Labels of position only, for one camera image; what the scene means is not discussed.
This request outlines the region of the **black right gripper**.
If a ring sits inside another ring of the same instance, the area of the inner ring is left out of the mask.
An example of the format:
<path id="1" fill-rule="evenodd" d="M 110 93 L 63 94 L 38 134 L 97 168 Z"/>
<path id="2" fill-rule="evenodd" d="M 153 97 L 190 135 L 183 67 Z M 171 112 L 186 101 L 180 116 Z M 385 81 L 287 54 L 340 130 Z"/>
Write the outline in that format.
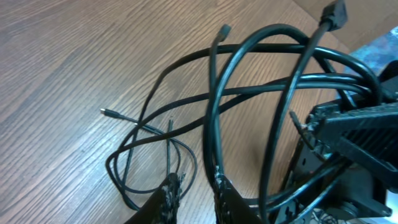
<path id="1" fill-rule="evenodd" d="M 304 192 L 319 181 L 334 191 L 354 190 L 353 178 L 346 171 L 357 163 L 390 190 L 397 190 L 397 167 L 359 146 L 394 146 L 397 141 L 397 103 L 343 110 L 338 101 L 317 105 L 306 119 L 306 127 L 295 113 L 290 117 L 301 135 L 302 143 L 320 162 L 317 171 L 300 179 L 292 192 Z"/>

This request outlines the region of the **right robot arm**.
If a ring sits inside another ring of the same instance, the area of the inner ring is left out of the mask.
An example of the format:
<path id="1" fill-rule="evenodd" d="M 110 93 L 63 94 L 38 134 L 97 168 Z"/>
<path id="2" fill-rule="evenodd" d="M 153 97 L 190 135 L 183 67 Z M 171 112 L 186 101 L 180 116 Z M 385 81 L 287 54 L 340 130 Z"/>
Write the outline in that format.
<path id="1" fill-rule="evenodd" d="M 397 192 L 397 103 L 344 111 L 337 100 L 312 109 L 274 223 L 309 223 L 318 208 L 340 220 L 389 217 Z"/>

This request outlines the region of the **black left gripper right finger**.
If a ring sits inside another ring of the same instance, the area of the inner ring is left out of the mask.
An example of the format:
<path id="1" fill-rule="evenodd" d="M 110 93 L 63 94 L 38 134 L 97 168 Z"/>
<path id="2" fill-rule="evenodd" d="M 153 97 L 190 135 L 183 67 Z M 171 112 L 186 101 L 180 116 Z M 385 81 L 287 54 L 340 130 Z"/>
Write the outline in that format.
<path id="1" fill-rule="evenodd" d="M 213 184 L 217 224 L 261 224 L 229 179 L 215 168 Z"/>

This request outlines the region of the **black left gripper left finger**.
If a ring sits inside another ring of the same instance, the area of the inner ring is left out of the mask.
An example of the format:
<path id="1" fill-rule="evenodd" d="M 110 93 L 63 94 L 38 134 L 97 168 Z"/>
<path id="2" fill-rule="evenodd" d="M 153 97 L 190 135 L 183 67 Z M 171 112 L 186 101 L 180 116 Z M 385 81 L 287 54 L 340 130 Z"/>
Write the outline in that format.
<path id="1" fill-rule="evenodd" d="M 181 182 L 176 173 L 169 174 L 125 224 L 176 224 L 182 193 Z"/>

